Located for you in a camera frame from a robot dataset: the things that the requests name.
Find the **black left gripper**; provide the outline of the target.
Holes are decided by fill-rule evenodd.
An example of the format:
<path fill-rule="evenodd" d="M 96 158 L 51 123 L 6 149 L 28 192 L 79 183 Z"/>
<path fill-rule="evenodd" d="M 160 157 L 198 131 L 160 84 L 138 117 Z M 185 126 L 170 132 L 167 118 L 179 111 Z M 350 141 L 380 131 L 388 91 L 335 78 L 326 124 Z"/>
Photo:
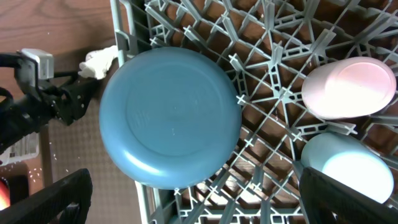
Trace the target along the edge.
<path fill-rule="evenodd" d="M 56 72 L 53 79 L 60 81 L 67 78 L 61 85 L 50 85 L 46 89 L 54 118 L 69 126 L 82 118 L 92 97 L 100 87 L 100 81 L 95 78 L 82 78 L 78 72 Z"/>

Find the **light blue cup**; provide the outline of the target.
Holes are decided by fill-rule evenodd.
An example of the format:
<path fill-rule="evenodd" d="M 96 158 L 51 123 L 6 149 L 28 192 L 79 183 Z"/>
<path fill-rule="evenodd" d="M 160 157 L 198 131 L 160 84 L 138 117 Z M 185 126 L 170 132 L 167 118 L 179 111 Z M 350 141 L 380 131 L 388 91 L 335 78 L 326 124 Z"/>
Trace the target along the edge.
<path fill-rule="evenodd" d="M 359 140 L 338 133 L 318 134 L 306 143 L 301 163 L 384 203 L 394 189 L 390 168 Z"/>

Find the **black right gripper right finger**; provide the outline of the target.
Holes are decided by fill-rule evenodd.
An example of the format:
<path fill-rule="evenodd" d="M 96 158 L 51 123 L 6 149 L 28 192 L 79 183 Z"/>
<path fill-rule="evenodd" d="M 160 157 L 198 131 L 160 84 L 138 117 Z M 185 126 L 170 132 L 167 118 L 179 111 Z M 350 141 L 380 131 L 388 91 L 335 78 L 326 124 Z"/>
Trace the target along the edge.
<path fill-rule="evenodd" d="M 397 224 L 397 210 L 311 168 L 299 180 L 300 206 L 307 223 Z"/>

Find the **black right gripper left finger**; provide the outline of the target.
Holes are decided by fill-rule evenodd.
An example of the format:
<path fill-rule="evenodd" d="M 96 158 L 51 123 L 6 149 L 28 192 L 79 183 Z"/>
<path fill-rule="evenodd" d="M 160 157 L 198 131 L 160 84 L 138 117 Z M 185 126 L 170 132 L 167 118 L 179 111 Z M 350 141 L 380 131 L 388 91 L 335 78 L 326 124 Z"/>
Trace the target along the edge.
<path fill-rule="evenodd" d="M 88 169 L 79 169 L 1 211 L 1 224 L 85 224 L 91 206 L 93 184 Z"/>

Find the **pink cup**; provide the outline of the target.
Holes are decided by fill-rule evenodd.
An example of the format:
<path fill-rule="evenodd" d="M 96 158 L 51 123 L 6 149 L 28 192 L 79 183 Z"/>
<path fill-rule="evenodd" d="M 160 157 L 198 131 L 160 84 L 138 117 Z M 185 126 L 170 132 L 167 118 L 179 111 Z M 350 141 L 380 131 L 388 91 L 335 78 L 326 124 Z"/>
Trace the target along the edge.
<path fill-rule="evenodd" d="M 355 118 L 385 108 L 396 86 L 396 77 L 385 63 L 371 57 L 353 57 L 311 71 L 302 85 L 302 99 L 319 118 Z"/>

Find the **orange carrot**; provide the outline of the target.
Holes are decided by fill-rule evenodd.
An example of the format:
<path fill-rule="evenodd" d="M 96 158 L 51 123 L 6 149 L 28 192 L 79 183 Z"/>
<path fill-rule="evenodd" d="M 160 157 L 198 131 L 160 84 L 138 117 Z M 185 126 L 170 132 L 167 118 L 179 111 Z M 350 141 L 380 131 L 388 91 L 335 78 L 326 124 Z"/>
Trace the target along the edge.
<path fill-rule="evenodd" d="M 10 191 L 7 185 L 1 181 L 0 182 L 0 210 L 4 210 L 11 205 Z"/>

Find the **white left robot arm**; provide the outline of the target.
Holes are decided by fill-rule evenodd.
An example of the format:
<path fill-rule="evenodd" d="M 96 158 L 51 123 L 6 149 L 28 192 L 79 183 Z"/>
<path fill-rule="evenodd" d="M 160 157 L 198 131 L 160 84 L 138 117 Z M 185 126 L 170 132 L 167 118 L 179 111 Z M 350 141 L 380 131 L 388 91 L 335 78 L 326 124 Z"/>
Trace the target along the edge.
<path fill-rule="evenodd" d="M 82 118 L 100 86 L 77 71 L 55 72 L 52 54 L 39 49 L 1 53 L 1 66 L 12 68 L 24 96 L 15 100 L 1 88 L 1 152 L 52 119 L 69 126 Z"/>

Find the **dark blue plate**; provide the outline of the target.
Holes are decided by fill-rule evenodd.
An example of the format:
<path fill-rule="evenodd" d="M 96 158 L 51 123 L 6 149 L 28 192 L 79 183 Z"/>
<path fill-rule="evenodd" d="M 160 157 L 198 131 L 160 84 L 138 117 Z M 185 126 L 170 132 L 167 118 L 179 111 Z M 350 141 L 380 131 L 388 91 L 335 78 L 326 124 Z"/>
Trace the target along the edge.
<path fill-rule="evenodd" d="M 229 159 L 242 112 L 226 72 L 198 52 L 161 47 L 136 55 L 109 79 L 99 107 L 104 147 L 128 177 L 182 189 Z"/>

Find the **white tissue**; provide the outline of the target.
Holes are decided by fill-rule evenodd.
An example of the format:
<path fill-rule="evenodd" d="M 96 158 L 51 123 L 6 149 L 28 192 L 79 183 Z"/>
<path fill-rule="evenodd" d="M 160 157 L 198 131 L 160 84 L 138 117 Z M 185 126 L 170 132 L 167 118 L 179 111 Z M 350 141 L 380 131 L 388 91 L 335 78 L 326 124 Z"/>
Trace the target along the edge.
<path fill-rule="evenodd" d="M 102 80 L 112 66 L 113 60 L 118 57 L 118 47 L 112 45 L 105 49 L 95 50 L 86 55 L 84 62 L 79 64 L 79 76 Z"/>

